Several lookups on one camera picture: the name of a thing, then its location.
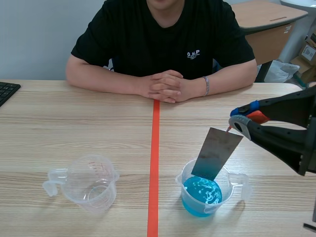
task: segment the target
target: wrist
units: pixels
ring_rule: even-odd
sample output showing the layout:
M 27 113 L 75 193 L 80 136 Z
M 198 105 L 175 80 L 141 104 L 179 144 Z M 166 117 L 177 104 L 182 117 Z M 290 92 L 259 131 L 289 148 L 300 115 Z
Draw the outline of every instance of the wrist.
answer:
M 135 95 L 144 96 L 144 77 L 135 77 L 133 91 Z
M 206 94 L 206 81 L 205 78 L 197 78 L 191 81 L 192 98 L 202 97 Z

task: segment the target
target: red tape line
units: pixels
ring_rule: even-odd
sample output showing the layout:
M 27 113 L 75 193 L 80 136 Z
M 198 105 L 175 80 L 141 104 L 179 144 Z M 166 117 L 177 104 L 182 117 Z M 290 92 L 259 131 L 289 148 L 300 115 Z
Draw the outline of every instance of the red tape line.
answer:
M 160 102 L 154 101 L 147 237 L 158 237 Z

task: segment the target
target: keyboard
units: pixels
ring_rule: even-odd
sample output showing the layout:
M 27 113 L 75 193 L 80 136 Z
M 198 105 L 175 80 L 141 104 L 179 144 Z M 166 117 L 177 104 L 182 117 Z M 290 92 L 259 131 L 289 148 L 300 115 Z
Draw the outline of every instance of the keyboard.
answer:
M 0 107 L 20 88 L 18 84 L 0 82 Z

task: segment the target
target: silver bracelet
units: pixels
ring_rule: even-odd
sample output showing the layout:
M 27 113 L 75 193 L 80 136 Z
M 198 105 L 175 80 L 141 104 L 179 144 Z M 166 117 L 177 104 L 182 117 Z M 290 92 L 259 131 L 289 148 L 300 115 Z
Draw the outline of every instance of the silver bracelet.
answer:
M 204 96 L 207 96 L 208 95 L 208 93 L 209 93 L 209 80 L 208 80 L 208 78 L 207 77 L 203 77 L 204 79 L 205 79 L 205 81 L 206 81 L 206 93 L 205 93 L 205 95 Z

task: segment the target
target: printed logo on shirt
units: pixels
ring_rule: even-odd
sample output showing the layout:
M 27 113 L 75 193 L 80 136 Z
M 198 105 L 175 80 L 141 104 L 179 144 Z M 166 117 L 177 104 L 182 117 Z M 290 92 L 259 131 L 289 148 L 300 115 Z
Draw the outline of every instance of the printed logo on shirt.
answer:
M 196 57 L 199 56 L 199 50 L 196 50 L 195 52 L 192 52 L 192 53 L 188 52 L 187 55 L 188 55 L 188 58 L 195 59 Z

